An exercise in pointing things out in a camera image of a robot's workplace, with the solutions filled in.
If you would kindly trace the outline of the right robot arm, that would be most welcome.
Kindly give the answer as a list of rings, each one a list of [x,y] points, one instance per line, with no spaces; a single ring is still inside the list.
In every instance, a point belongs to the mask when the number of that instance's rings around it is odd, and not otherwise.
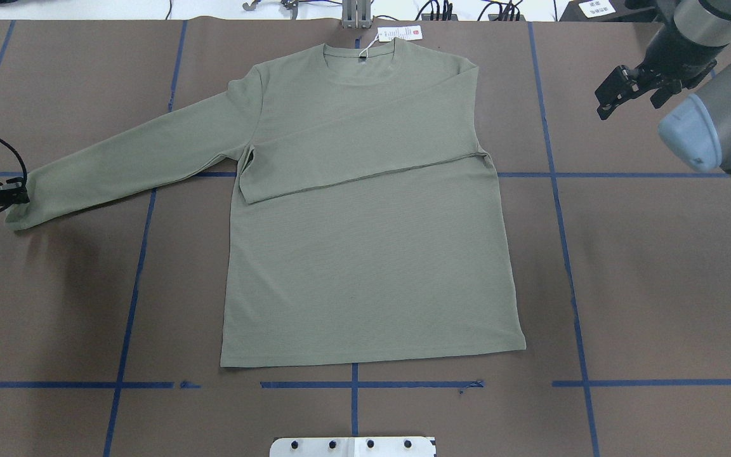
[[[644,64],[662,76],[706,76],[731,43],[731,1],[681,1],[648,46]],[[699,173],[721,169],[731,178],[731,63],[658,126],[676,157]]]

